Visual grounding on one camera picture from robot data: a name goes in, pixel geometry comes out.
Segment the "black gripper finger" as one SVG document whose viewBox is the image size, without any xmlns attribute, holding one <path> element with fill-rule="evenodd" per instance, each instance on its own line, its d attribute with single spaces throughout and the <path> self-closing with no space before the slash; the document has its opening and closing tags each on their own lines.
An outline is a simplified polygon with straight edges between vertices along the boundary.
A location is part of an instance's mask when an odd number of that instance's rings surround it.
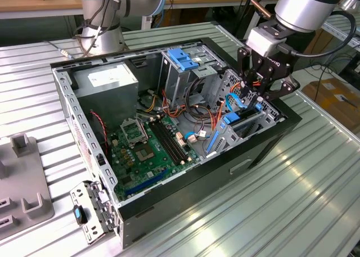
<svg viewBox="0 0 360 257">
<path fill-rule="evenodd" d="M 300 88 L 300 83 L 290 76 L 290 68 L 275 69 L 274 67 L 266 67 L 261 70 L 254 71 L 256 77 L 261 77 L 260 86 L 255 88 L 256 96 L 254 97 L 254 108 L 264 101 L 272 101 L 287 94 L 293 93 Z M 283 79 L 278 90 L 271 90 L 272 84 Z"/>
<path fill-rule="evenodd" d="M 240 47 L 237 51 L 237 71 L 240 81 L 240 97 L 255 93 L 254 101 L 264 101 L 265 77 L 261 72 L 265 58 L 249 47 Z"/>
</svg>

